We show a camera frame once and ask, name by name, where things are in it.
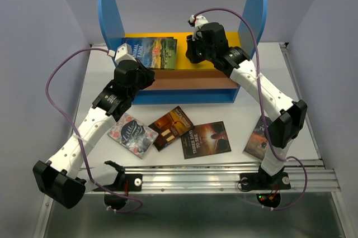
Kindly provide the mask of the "Three Days to See book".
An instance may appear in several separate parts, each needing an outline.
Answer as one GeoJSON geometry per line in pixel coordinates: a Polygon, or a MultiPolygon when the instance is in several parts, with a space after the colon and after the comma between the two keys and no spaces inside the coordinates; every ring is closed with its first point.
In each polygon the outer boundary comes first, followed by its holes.
{"type": "Polygon", "coordinates": [[[223,121],[196,125],[181,137],[185,159],[231,152],[223,121]]]}

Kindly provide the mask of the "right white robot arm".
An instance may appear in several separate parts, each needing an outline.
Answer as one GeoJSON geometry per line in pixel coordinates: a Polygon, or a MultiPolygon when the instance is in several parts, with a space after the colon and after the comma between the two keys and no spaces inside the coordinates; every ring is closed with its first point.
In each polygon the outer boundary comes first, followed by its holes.
{"type": "Polygon", "coordinates": [[[214,68],[246,90],[260,105],[262,118],[271,123],[264,128],[269,148],[258,172],[241,176],[245,191],[267,189],[282,183],[284,162],[291,142],[303,128],[307,104],[283,94],[263,74],[258,64],[239,46],[230,46],[224,27],[217,22],[189,22],[194,28],[186,38],[186,56],[193,64],[209,61],[214,68]]]}

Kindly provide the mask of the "Little Women book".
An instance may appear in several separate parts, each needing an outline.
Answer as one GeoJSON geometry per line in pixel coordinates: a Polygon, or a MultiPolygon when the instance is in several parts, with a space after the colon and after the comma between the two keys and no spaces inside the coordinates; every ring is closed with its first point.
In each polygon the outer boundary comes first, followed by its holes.
{"type": "Polygon", "coordinates": [[[107,135],[139,159],[143,159],[159,134],[133,116],[124,113],[107,135]]]}

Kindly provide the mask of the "brown Edward Tulane book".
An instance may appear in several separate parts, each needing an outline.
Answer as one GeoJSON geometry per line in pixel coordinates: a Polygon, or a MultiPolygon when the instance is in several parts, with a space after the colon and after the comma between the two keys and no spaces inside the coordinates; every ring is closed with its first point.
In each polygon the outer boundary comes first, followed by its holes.
{"type": "Polygon", "coordinates": [[[181,107],[177,106],[155,120],[149,127],[158,133],[153,145],[157,151],[162,151],[182,135],[192,130],[194,124],[181,107]]]}

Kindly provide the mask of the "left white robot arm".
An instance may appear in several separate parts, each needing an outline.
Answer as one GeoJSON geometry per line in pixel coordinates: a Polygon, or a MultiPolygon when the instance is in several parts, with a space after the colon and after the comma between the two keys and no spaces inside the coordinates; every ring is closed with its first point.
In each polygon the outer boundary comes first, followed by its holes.
{"type": "Polygon", "coordinates": [[[154,83],[154,77],[154,71],[138,60],[119,62],[113,79],[92,102],[81,125],[73,127],[73,135],[46,162],[34,165],[39,190],[65,208],[73,208],[93,189],[109,193],[120,189],[125,184],[125,169],[113,161],[88,168],[86,177],[79,175],[79,170],[89,165],[87,154],[131,107],[138,92],[154,83]]]}

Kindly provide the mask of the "Tale of Two Cities book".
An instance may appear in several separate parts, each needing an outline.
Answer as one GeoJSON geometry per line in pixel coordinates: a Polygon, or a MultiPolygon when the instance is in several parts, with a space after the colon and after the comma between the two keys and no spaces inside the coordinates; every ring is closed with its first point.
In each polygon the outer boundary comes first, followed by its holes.
{"type": "Polygon", "coordinates": [[[265,137],[265,127],[261,116],[246,143],[243,153],[261,162],[264,159],[266,149],[269,147],[268,143],[269,142],[265,137]]]}

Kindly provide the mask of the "aluminium mounting rail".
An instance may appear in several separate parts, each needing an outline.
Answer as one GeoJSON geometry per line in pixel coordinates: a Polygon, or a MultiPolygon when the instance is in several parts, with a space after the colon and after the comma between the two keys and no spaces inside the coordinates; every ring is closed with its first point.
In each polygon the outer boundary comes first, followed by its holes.
{"type": "MultiPolygon", "coordinates": [[[[132,194],[231,194],[249,192],[239,181],[257,172],[257,164],[127,167],[125,181],[132,194]]],[[[291,162],[284,172],[279,185],[265,189],[266,193],[340,191],[335,171],[321,165],[302,168],[291,162]]]]}

